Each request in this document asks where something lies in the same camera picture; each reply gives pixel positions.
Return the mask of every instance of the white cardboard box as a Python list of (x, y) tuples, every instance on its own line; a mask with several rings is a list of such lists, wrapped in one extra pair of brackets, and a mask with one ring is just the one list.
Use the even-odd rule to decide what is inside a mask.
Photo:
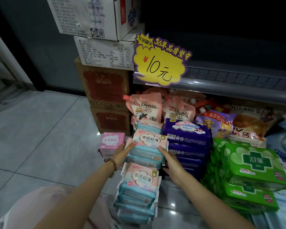
[(47, 1), (61, 34), (118, 41), (141, 14), (141, 0)]
[(133, 70), (136, 34), (144, 33), (144, 23), (133, 28), (121, 41), (74, 36), (83, 65)]

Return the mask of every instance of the price sign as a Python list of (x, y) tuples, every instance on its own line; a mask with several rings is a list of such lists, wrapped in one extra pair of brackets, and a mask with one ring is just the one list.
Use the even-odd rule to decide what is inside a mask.
[(133, 75), (137, 79), (162, 87), (180, 82), (186, 73), (185, 62), (192, 56), (190, 51), (149, 34), (137, 34), (136, 42), (133, 63), (137, 73)]

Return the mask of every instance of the person's right hand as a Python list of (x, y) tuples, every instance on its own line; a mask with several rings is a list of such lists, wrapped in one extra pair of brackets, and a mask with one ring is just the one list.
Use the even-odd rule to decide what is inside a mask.
[(181, 186), (182, 181), (187, 178), (188, 172), (183, 169), (180, 162), (177, 160), (176, 155), (169, 153), (163, 147), (159, 146), (158, 150), (164, 155), (167, 160), (168, 168), (163, 168), (163, 170), (168, 173), (172, 181), (177, 185)]

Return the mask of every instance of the person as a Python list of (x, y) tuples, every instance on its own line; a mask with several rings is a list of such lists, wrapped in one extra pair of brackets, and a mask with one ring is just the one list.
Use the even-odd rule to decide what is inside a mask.
[[(5, 223), (2, 228), (4, 226), (6, 229), (114, 228), (108, 208), (100, 200), (100, 193), (107, 179), (113, 175), (115, 166), (119, 167), (123, 164), (135, 143), (135, 141), (132, 142), (125, 149), (123, 149), (125, 144), (119, 146), (112, 157), (113, 161), (104, 163), (77, 188), (63, 194), (64, 191), (59, 187), (58, 192), (42, 189), (34, 191), (33, 195), (34, 192), (29, 193), (30, 198), (28, 195), (24, 196), (8, 212), (8, 216), (5, 215), (1, 219), (1, 222)], [(256, 228), (187, 173), (174, 154), (168, 153), (162, 147), (158, 149), (167, 160), (168, 168), (163, 168), (164, 171), (185, 192), (211, 229)]]

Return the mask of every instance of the shelf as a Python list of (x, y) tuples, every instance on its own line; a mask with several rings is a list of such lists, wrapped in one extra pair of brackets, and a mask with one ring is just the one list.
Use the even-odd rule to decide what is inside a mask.
[(170, 88), (286, 104), (286, 71), (189, 61), (180, 83)]

